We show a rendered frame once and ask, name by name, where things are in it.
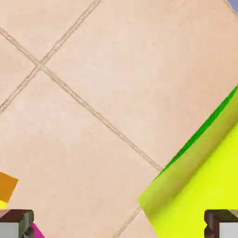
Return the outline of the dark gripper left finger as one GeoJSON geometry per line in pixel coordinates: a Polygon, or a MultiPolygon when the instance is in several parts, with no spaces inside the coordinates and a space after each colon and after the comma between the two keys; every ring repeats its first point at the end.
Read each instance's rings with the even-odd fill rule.
{"type": "Polygon", "coordinates": [[[0,238],[34,238],[33,210],[1,209],[0,238]]]}

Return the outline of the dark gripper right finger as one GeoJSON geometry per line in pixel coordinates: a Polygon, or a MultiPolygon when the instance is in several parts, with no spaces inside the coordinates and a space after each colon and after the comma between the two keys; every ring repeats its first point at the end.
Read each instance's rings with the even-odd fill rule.
{"type": "Polygon", "coordinates": [[[204,238],[238,238],[238,209],[206,210],[204,238]]]}

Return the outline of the small magenta cube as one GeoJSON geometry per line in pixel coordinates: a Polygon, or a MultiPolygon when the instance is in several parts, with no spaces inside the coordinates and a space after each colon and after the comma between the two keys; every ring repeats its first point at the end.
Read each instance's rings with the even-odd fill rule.
{"type": "Polygon", "coordinates": [[[35,223],[32,223],[31,227],[33,228],[34,233],[33,238],[45,238],[35,223]]]}

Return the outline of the small orange cube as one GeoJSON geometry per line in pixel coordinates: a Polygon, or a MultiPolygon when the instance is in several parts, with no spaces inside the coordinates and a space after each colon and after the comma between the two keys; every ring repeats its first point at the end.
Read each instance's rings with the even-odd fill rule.
{"type": "Polygon", "coordinates": [[[0,172],[0,210],[5,209],[18,181],[17,178],[0,172]]]}

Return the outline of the large yellow-green box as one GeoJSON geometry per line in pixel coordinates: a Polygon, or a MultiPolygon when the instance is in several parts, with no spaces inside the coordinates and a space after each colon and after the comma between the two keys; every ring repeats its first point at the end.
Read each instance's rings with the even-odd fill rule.
{"type": "Polygon", "coordinates": [[[206,210],[238,209],[238,85],[138,201],[158,238],[204,238],[206,210]]]}

